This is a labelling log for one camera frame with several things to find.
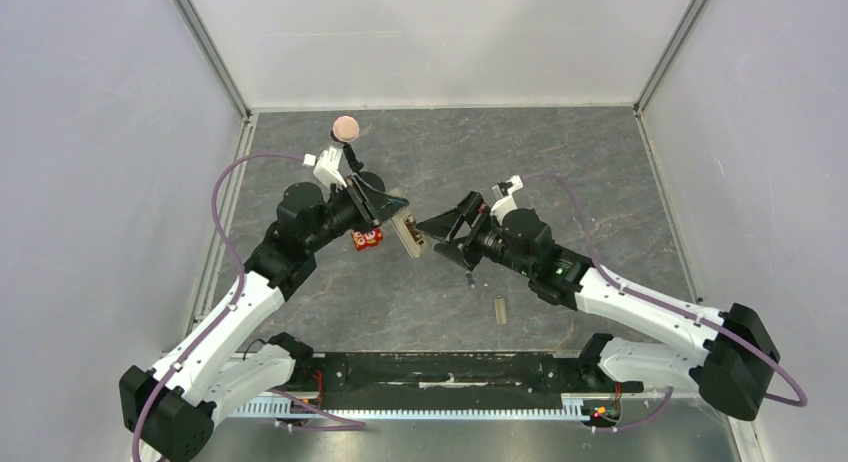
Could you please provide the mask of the beige remote control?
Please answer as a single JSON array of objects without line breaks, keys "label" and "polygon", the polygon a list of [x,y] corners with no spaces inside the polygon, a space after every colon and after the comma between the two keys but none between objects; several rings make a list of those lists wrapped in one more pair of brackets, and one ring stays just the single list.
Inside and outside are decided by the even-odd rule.
[{"label": "beige remote control", "polygon": [[417,220],[411,204],[398,210],[390,218],[390,223],[411,258],[418,259],[430,249],[430,242],[417,229]]}]

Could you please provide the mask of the beige battery cover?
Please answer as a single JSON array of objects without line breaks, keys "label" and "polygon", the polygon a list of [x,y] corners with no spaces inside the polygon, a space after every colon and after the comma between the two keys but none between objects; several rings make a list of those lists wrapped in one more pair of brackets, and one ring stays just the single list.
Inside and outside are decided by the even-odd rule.
[{"label": "beige battery cover", "polygon": [[507,304],[503,297],[496,297],[494,299],[494,313],[498,325],[506,325],[508,323]]}]

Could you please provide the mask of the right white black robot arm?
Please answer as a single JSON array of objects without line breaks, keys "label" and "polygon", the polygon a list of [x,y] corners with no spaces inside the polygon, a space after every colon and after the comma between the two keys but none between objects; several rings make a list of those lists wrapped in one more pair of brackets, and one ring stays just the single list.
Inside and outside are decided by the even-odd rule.
[{"label": "right white black robot arm", "polygon": [[468,270],[488,259],[526,277],[528,288],[551,305],[650,337],[636,343],[593,335],[577,364],[580,382],[591,390],[612,382],[695,390],[717,411],[743,421],[755,420],[769,397],[780,355],[748,306],[720,310],[634,284],[556,243],[535,210],[510,198],[489,206],[470,192],[416,227],[435,241],[437,253]]}]

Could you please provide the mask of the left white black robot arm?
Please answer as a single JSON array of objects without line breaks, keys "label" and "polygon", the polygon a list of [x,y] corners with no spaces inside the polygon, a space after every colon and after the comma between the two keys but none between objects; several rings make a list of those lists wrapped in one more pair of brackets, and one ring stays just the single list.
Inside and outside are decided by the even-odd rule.
[{"label": "left white black robot arm", "polygon": [[370,172],[347,177],[328,194],[312,182],[290,185],[224,299],[151,368],[132,366],[120,378],[133,459],[141,460],[147,446],[167,461],[190,461],[223,419],[254,398],[283,384],[307,387],[312,361],[275,342],[233,366],[227,362],[312,275],[319,250],[352,231],[376,229],[409,205],[383,192]]}]

